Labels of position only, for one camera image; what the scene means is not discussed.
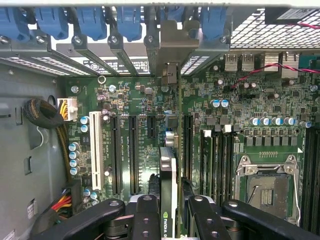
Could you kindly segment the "black long expansion slot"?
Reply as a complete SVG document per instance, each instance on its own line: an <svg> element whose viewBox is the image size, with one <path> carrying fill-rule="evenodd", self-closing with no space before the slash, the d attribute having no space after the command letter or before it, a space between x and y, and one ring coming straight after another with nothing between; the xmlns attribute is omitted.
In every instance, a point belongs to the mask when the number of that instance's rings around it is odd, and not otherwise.
<svg viewBox="0 0 320 240"><path fill-rule="evenodd" d="M193 162L193 116L183 116L183 174L192 180Z"/></svg>
<svg viewBox="0 0 320 240"><path fill-rule="evenodd" d="M130 163L130 192L139 193L139 138L138 119L136 115L128 117L129 136L129 163Z"/></svg>
<svg viewBox="0 0 320 240"><path fill-rule="evenodd" d="M111 117L111 163L112 163L112 192L119 195L122 191L122 155L121 155L121 128L120 119L117 115Z"/></svg>

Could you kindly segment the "CPU socket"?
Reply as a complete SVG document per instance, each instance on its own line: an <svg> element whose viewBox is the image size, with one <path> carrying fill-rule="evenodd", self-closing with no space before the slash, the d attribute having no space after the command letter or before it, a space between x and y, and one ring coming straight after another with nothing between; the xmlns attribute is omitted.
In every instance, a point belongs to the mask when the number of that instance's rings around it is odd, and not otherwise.
<svg viewBox="0 0 320 240"><path fill-rule="evenodd" d="M293 154L280 162L254 162L244 154L235 169L233 198L299 226L299 177Z"/></svg>

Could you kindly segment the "white expansion slot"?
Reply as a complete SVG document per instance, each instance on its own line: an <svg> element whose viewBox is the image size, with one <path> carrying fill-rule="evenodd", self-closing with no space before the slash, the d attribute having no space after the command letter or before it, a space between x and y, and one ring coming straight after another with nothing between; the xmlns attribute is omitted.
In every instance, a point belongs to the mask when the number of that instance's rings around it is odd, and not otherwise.
<svg viewBox="0 0 320 240"><path fill-rule="evenodd" d="M89 133L92 188L101 191L104 187L104 160L102 113L100 111L89 112Z"/></svg>

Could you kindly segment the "black short expansion slot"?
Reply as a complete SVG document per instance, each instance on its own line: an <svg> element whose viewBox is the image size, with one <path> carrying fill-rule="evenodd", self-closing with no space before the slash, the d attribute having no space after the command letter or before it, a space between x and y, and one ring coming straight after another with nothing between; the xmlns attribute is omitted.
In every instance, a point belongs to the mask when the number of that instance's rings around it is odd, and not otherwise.
<svg viewBox="0 0 320 240"><path fill-rule="evenodd" d="M154 139L157 134L157 121L155 115L147 116L147 138Z"/></svg>

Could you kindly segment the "green motherboard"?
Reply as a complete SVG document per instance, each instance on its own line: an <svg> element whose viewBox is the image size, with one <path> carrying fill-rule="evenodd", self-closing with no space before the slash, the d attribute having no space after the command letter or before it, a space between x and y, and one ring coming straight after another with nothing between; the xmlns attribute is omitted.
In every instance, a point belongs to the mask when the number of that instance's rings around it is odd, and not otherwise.
<svg viewBox="0 0 320 240"><path fill-rule="evenodd" d="M295 65L270 64L251 74L223 61L195 77L181 78L183 117L193 116L192 189L200 193L201 130L213 138L212 195L217 206L234 199L235 171L242 155L253 162L278 163L296 156L299 166L299 227L320 236L320 66L318 56ZM68 123L69 164L83 209L110 198L128 204L148 193L152 174L160 178L160 148L165 145L165 115L173 110L173 91L157 77L78 77L66 82L67 98L77 99L78 119ZM93 189L89 112L100 111L104 186ZM122 191L113 194L111 117L120 119ZM138 121L139 193L131 194L129 116ZM148 138L147 116L156 117L156 137ZM180 236L183 224L181 188Z"/></svg>

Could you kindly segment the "white power connector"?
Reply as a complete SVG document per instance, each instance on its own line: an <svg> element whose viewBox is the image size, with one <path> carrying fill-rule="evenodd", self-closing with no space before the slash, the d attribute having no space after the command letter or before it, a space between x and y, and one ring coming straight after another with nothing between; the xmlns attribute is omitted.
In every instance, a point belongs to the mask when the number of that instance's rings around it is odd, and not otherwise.
<svg viewBox="0 0 320 240"><path fill-rule="evenodd" d="M78 119L78 106L76 98L58 98L58 112L65 122L76 122Z"/></svg>

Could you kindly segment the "open dark PC case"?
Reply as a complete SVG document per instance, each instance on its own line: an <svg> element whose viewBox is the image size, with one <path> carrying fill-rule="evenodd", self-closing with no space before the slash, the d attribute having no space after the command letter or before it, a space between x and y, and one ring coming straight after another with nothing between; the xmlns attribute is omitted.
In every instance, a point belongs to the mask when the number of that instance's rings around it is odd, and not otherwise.
<svg viewBox="0 0 320 240"><path fill-rule="evenodd" d="M140 6L142 36L127 41L118 32L117 7ZM58 112L72 78L162 77L157 72L161 8L184 7L181 30L198 40L180 70L195 77L222 61L250 75L271 64L293 66L316 56L320 66L320 0L0 0L19 8L30 40L0 35L0 240L30 240L36 224L48 217L61 223L87 209L78 200L78 181L69 163L69 122ZM61 7L68 38L41 31L35 8ZM107 37L94 41L81 32L77 7L102 7ZM223 35L205 41L202 7L225 7Z"/></svg>

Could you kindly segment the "blue card clip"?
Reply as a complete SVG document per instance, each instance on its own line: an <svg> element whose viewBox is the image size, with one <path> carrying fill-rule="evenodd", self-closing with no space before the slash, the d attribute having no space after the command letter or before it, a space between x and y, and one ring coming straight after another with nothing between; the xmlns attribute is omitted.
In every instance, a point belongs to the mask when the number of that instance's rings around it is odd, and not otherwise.
<svg viewBox="0 0 320 240"><path fill-rule="evenodd" d="M77 7L76 14L81 32L94 41L107 38L107 25L101 6Z"/></svg>
<svg viewBox="0 0 320 240"><path fill-rule="evenodd" d="M142 38L141 7L122 6L116 8L117 30L128 42Z"/></svg>
<svg viewBox="0 0 320 240"><path fill-rule="evenodd" d="M227 9L222 6L202 7L200 25L203 38L211 42L223 36Z"/></svg>
<svg viewBox="0 0 320 240"><path fill-rule="evenodd" d="M27 18L18 7L0 7L0 35L22 43L31 39Z"/></svg>
<svg viewBox="0 0 320 240"><path fill-rule="evenodd" d="M55 40L69 37L69 25L62 7L36 7L35 18L41 31Z"/></svg>
<svg viewBox="0 0 320 240"><path fill-rule="evenodd" d="M160 20L182 21L185 8L183 6L167 6L160 9Z"/></svg>

